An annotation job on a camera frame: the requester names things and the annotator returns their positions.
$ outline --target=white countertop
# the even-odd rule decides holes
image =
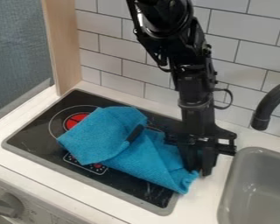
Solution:
[[[178,108],[84,81],[79,83],[77,88],[180,119]],[[49,87],[0,120],[0,179],[62,208],[84,221],[98,224],[218,224],[217,206],[228,175],[231,157],[220,156],[217,166],[213,169],[213,175],[195,181],[190,192],[178,199],[173,213],[162,217],[2,149],[1,142],[7,136],[58,99],[54,87]],[[218,121],[217,124],[238,134],[236,141],[238,149],[259,146],[280,152],[280,137],[227,122]]]

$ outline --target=tile wall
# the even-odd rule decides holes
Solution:
[[[132,33],[125,0],[75,0],[85,81],[177,107],[178,93]],[[220,88],[234,93],[219,120],[249,127],[259,101],[280,83],[280,0],[196,0],[195,16],[213,46]],[[224,105],[229,97],[216,94]],[[280,136],[280,106],[267,130]]]

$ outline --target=towel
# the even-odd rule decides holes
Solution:
[[[58,142],[82,165],[102,163],[177,193],[188,193],[198,172],[184,168],[179,149],[165,144],[163,132],[139,129],[146,125],[147,117],[136,108],[98,108]]]

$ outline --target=cable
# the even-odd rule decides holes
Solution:
[[[234,95],[229,89],[227,89],[227,88],[215,88],[214,91],[224,91],[224,92],[228,93],[229,96],[230,96],[230,103],[227,106],[220,107],[220,106],[213,105],[216,109],[228,109],[233,104]]]
[[[172,71],[171,69],[161,67],[159,64],[157,64],[157,66],[158,66],[159,69],[161,69],[165,73],[170,73]]]

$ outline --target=wooden panel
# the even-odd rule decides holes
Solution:
[[[58,95],[81,81],[74,0],[41,0]]]

